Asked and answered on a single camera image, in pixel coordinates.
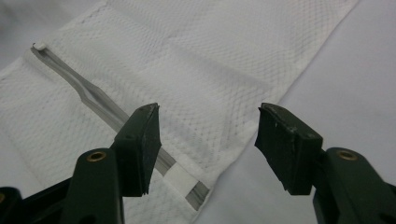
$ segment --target white fabric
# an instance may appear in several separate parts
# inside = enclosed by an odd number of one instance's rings
[[[158,102],[163,147],[212,188],[357,0],[110,1],[43,43],[131,114]],[[0,127],[43,187],[115,133],[28,52],[0,74]],[[125,200],[127,222],[189,223],[174,182]]]

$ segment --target zipper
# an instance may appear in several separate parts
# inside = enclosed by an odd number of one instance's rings
[[[31,48],[31,51],[38,60],[58,73],[76,90],[84,105],[91,109],[116,133],[120,131],[129,116],[116,103],[114,103],[114,101],[111,100],[104,91],[82,77],[49,49],[45,47],[35,48],[34,45]],[[169,153],[167,153],[163,148],[160,148],[155,163],[155,169],[160,172],[162,176],[166,177],[166,173],[168,173],[176,163],[177,161]],[[186,175],[191,176],[187,171],[184,170],[184,172]],[[204,183],[197,180],[197,183],[185,199],[189,202],[192,208],[198,211],[204,203],[208,193],[209,189],[204,185]]]

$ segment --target white mesh fabric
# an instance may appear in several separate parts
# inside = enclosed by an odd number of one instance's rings
[[[110,1],[43,42],[128,114],[158,102],[163,148],[213,187],[357,0]],[[0,74],[0,127],[43,187],[72,174],[115,133],[31,53]],[[186,200],[156,171],[126,200],[127,223],[189,223]]]

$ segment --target mesh laundry bag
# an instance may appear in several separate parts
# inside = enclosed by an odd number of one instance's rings
[[[276,103],[357,0],[108,1],[38,46],[48,49],[126,114],[159,103],[163,149],[150,193],[126,199],[127,223],[189,223]],[[48,187],[82,152],[116,132],[56,72],[27,52],[0,74],[0,126],[32,175]]]

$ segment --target brass rivet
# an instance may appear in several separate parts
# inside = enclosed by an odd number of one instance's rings
[[[87,161],[101,161],[106,156],[106,153],[103,151],[93,152],[87,157]]]
[[[346,150],[338,150],[337,155],[346,161],[356,161],[358,157],[355,155],[355,153],[346,151]]]
[[[5,198],[6,198],[6,195],[4,195],[4,193],[0,192],[0,203],[2,203]]]

